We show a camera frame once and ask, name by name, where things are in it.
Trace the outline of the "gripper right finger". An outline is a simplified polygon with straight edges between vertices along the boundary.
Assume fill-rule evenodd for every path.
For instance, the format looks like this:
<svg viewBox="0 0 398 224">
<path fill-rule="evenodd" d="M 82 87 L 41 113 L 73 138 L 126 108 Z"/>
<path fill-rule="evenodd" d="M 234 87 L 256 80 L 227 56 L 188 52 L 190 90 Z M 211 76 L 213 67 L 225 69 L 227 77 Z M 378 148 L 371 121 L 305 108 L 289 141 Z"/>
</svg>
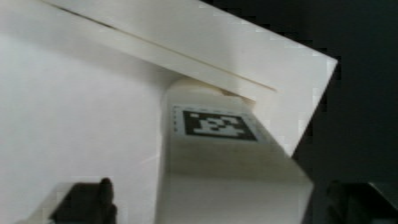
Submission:
<svg viewBox="0 0 398 224">
<path fill-rule="evenodd" d="M 302 224 L 398 224 L 398 182 L 341 182 L 325 188 L 323 220 L 309 202 Z"/>
</svg>

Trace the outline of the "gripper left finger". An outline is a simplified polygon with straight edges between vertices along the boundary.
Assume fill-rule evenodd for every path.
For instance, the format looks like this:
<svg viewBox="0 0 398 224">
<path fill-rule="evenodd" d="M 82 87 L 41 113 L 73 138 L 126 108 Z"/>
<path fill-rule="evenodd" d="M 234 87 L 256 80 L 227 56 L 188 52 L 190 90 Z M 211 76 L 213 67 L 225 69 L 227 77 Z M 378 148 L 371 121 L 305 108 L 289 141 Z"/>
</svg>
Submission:
<svg viewBox="0 0 398 224">
<path fill-rule="evenodd" d="M 108 178 L 76 183 L 50 215 L 51 224 L 115 224 L 113 186 Z"/>
</svg>

